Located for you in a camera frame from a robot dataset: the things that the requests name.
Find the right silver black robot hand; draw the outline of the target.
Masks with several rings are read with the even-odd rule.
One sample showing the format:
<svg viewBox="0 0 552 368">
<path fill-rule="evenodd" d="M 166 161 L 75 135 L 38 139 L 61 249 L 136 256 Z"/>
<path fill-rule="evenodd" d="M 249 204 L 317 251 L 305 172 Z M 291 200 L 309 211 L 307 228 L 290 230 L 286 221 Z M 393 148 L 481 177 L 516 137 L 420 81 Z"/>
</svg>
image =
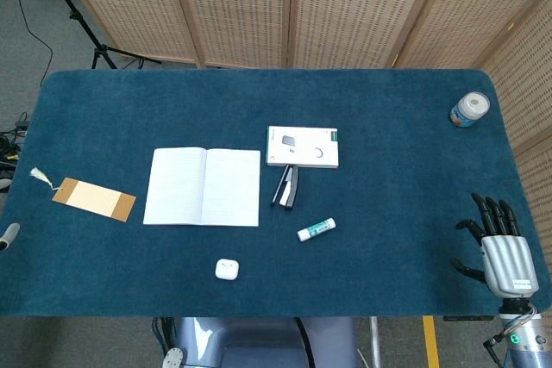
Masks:
<svg viewBox="0 0 552 368">
<path fill-rule="evenodd" d="M 463 276 L 485 284 L 501 299 L 529 298 L 539 290 L 536 269 L 527 240 L 521 235 L 518 220 L 504 200 L 473 193 L 481 224 L 469 219 L 456 223 L 466 229 L 480 248 L 484 268 L 470 268 L 457 259 L 452 266 Z"/>
</svg>

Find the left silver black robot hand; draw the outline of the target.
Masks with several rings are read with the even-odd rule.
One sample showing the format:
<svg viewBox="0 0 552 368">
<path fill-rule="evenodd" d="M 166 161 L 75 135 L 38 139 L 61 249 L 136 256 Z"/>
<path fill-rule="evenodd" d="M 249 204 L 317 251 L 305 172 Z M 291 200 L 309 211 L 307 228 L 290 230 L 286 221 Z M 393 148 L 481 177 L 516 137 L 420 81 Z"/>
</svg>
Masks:
<svg viewBox="0 0 552 368">
<path fill-rule="evenodd" d="M 0 237 L 0 250 L 3 251 L 7 249 L 10 244 L 14 241 L 20 230 L 19 223 L 11 223 L 8 225 L 7 229 Z"/>
</svg>

